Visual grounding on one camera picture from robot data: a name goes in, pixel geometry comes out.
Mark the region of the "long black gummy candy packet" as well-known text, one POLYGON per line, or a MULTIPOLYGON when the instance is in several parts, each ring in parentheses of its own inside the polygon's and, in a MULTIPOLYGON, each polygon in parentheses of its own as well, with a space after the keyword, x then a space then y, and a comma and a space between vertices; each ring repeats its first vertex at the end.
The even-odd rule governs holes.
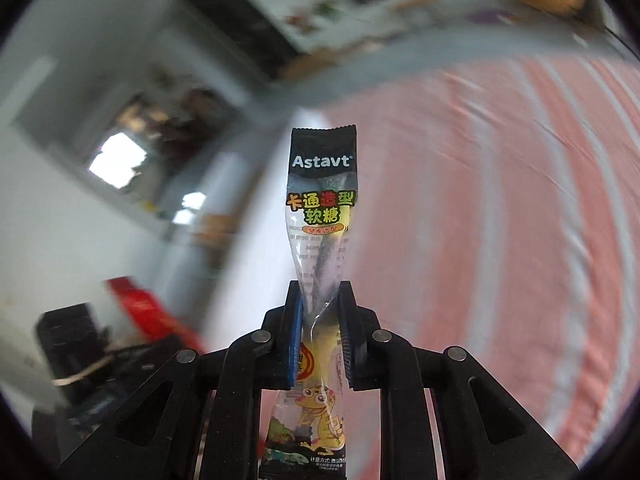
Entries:
POLYGON ((356 127, 293 129, 285 223, 302 319, 294 382, 272 410, 259 478, 346 476, 337 295, 357 197, 356 127))

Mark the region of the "white storage box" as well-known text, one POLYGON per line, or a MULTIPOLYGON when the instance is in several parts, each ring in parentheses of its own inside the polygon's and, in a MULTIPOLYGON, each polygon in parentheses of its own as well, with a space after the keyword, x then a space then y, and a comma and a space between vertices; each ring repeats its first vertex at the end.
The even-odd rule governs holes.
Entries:
POLYGON ((200 328, 205 350, 229 347, 262 326, 268 310, 284 305, 288 283, 296 278, 284 208, 291 130, 327 125, 318 110, 299 108, 281 129, 210 297, 200 328))

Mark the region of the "red grey striped tablecloth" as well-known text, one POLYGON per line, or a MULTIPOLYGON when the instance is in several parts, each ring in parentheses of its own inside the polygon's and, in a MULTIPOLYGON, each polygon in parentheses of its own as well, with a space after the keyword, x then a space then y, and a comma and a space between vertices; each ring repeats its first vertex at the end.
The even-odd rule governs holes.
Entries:
POLYGON ((345 276, 418 347, 467 348, 581 462, 639 382, 639 69, 465 63, 327 105, 358 130, 345 276))

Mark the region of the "black tall cabinet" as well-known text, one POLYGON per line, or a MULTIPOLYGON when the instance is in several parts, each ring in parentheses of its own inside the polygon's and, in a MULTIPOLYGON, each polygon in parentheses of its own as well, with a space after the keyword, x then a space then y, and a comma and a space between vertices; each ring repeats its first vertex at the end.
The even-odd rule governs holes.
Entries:
POLYGON ((184 0, 269 80, 302 54, 250 0, 184 0))

